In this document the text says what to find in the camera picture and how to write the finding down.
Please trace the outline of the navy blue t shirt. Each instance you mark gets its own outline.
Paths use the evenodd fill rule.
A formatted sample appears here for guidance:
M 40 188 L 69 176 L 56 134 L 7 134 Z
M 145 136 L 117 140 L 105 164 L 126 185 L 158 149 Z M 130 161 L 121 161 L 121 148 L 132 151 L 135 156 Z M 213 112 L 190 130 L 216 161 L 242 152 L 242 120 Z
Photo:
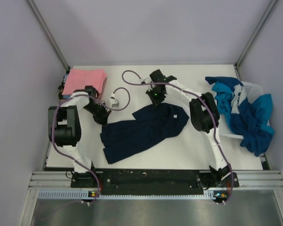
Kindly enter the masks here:
M 146 151 L 167 138 L 178 136 L 189 116 L 177 105 L 148 105 L 132 114 L 133 120 L 118 121 L 102 127 L 100 134 L 108 164 Z

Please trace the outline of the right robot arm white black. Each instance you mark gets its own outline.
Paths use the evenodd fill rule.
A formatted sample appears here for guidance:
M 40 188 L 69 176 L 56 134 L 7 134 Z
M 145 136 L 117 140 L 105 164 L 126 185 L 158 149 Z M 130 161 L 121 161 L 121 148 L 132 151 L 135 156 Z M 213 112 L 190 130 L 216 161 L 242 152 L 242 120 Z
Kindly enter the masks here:
M 174 76 L 164 76 L 157 69 L 142 84 L 150 85 L 146 91 L 154 106 L 160 105 L 167 95 L 189 107 L 193 127 L 201 133 L 206 145 L 205 154 L 210 170 L 210 185 L 228 186 L 235 182 L 232 167 L 226 159 L 219 135 L 220 114 L 210 92 L 199 93 L 181 84 Z

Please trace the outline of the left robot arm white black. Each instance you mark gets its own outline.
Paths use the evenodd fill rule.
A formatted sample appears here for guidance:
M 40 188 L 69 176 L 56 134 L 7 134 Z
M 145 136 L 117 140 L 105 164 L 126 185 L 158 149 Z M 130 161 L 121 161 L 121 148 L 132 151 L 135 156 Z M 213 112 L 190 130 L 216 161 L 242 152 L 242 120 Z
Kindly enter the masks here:
M 69 158 L 76 173 L 83 173 L 81 181 L 86 186 L 94 186 L 98 176 L 92 172 L 92 161 L 86 156 L 81 144 L 82 129 L 79 112 L 91 113 L 99 125 L 107 125 L 111 110 L 98 100 L 99 92 L 93 86 L 75 90 L 70 98 L 58 106 L 48 108 L 48 136 L 53 148 L 60 155 Z

